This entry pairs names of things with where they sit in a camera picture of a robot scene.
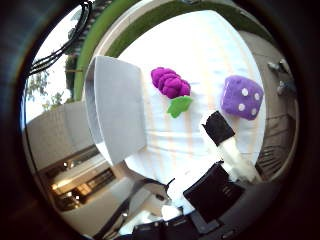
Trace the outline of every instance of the green plush leaf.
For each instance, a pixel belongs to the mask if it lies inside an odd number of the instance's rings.
[[[192,98],[189,96],[174,98],[170,103],[167,113],[171,114],[173,118],[177,118],[180,113],[188,110],[191,102]]]

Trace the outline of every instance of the white cloth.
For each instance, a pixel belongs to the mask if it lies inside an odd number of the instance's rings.
[[[243,157],[256,162],[264,136],[265,101],[257,118],[247,121],[223,113],[220,98],[230,75],[248,77],[261,87],[262,80],[249,48],[219,14],[206,10],[169,19],[143,34],[119,58],[142,70],[147,146],[126,159],[130,169],[168,183],[178,174],[205,165],[212,156],[198,125],[208,110],[223,114],[236,133]],[[170,99],[152,85],[150,72],[156,67],[175,70],[191,85],[193,102],[178,118],[166,113]]]

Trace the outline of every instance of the sky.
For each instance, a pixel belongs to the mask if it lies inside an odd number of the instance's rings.
[[[46,57],[50,55],[54,50],[59,49],[64,43],[68,41],[68,32],[73,28],[77,21],[71,20],[74,13],[80,9],[77,7],[71,11],[65,18],[58,23],[58,25],[52,30],[45,42],[42,44],[36,59]],[[49,100],[52,95],[57,92],[64,92],[63,102],[70,97],[70,92],[66,89],[66,77],[65,77],[65,61],[67,56],[63,55],[53,66],[48,69],[48,86],[46,91],[48,96],[41,97],[39,94],[35,94],[35,101],[27,101],[26,104],[26,122],[31,121],[43,112],[42,104]]]

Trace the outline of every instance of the white dot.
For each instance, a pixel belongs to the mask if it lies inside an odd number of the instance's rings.
[[[256,114],[257,114],[257,109],[253,108],[253,109],[251,110],[251,115],[254,116],[254,115],[256,115]]]
[[[257,101],[259,101],[259,100],[260,100],[260,95],[259,95],[259,93],[255,93],[255,94],[254,94],[254,98],[255,98]]]
[[[246,108],[246,106],[243,103],[240,103],[238,106],[239,111],[243,111]]]
[[[249,91],[246,88],[243,88],[241,92],[242,92],[242,95],[245,97],[248,96],[248,94],[249,94]]]

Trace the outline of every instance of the purple plush grapes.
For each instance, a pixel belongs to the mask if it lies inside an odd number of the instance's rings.
[[[170,68],[158,67],[151,71],[153,85],[168,98],[190,96],[190,84]]]

